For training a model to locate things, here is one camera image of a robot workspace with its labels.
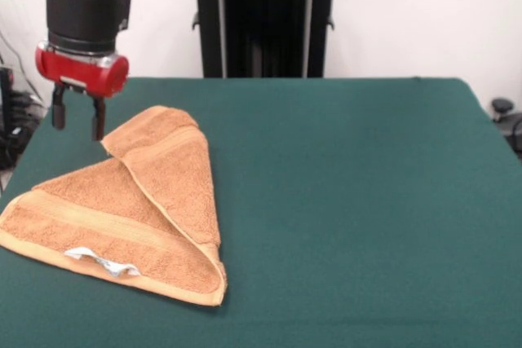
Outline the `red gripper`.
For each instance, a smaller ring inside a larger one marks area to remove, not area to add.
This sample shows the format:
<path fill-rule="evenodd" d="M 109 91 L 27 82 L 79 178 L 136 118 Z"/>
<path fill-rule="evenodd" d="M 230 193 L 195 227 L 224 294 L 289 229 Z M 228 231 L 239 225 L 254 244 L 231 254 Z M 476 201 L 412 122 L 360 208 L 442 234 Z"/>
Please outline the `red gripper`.
<path fill-rule="evenodd" d="M 122 91 L 129 72 L 127 58 L 116 53 L 102 57 L 72 55 L 50 45 L 38 45 L 35 61 L 37 70 L 44 78 L 59 83 L 55 84 L 51 102 L 53 127 L 57 130 L 65 127 L 64 85 L 72 86 L 95 96 L 92 98 L 94 116 L 91 138 L 102 140 L 106 114 L 104 98 Z"/>

